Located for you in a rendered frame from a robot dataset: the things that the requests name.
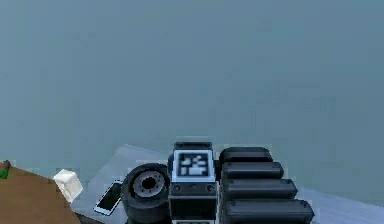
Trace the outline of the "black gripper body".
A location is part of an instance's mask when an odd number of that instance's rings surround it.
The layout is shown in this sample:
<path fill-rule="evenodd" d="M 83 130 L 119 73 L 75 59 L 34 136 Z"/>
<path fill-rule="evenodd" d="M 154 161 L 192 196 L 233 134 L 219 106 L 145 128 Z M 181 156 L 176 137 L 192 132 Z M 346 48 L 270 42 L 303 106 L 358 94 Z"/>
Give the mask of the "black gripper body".
<path fill-rule="evenodd" d="M 139 165 L 123 181 L 121 201 L 128 224 L 171 224 L 167 166 Z"/>

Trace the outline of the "white-edged black phone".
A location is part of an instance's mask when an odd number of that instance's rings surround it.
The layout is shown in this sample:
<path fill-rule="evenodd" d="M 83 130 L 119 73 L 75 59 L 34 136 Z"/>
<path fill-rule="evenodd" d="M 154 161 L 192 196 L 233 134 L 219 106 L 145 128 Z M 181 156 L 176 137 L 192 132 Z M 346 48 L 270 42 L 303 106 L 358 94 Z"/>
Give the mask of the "white-edged black phone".
<path fill-rule="evenodd" d="M 103 193 L 93 210 L 105 216 L 110 216 L 121 201 L 122 181 L 115 180 Z"/>

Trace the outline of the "white cube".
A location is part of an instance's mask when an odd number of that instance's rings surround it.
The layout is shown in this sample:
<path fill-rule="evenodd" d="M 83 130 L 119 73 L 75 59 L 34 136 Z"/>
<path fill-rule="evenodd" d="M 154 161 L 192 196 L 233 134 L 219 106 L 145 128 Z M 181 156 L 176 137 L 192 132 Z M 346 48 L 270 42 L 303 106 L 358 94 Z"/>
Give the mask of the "white cube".
<path fill-rule="evenodd" d="M 69 203 L 72 203 L 83 191 L 83 186 L 74 171 L 61 169 L 53 180 Z"/>

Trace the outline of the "brown wooden table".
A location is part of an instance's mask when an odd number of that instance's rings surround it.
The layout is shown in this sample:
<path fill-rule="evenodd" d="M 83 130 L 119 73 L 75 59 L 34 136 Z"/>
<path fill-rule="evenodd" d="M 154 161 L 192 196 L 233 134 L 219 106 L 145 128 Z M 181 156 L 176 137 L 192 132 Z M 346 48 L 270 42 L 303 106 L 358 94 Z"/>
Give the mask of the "brown wooden table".
<path fill-rule="evenodd" d="M 0 178 L 0 224 L 80 224 L 56 183 L 14 167 Z"/>

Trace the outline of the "green house plant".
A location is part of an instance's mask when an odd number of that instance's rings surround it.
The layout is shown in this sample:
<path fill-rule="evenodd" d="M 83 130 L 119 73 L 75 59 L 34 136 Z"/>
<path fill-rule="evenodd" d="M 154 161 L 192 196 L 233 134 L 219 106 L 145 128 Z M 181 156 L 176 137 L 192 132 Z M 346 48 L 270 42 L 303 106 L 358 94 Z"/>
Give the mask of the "green house plant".
<path fill-rule="evenodd" d="M 11 163 L 9 160 L 5 160 L 3 162 L 3 167 L 0 169 L 0 178 L 7 179 L 9 174 L 9 169 L 11 167 Z"/>

